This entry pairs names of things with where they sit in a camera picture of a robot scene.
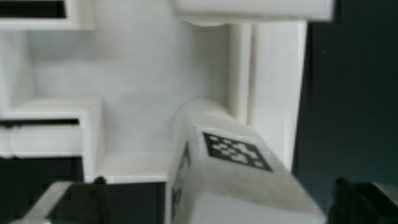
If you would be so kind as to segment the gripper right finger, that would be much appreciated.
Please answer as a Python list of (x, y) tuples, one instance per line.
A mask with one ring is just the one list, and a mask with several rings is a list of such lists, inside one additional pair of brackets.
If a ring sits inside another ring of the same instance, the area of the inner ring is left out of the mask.
[(398, 185), (336, 180), (327, 224), (398, 224)]

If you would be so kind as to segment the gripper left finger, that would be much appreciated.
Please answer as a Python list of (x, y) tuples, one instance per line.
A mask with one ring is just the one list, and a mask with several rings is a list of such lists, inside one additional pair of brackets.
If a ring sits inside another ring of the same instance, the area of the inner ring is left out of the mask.
[(55, 182), (11, 224), (164, 224), (162, 183)]

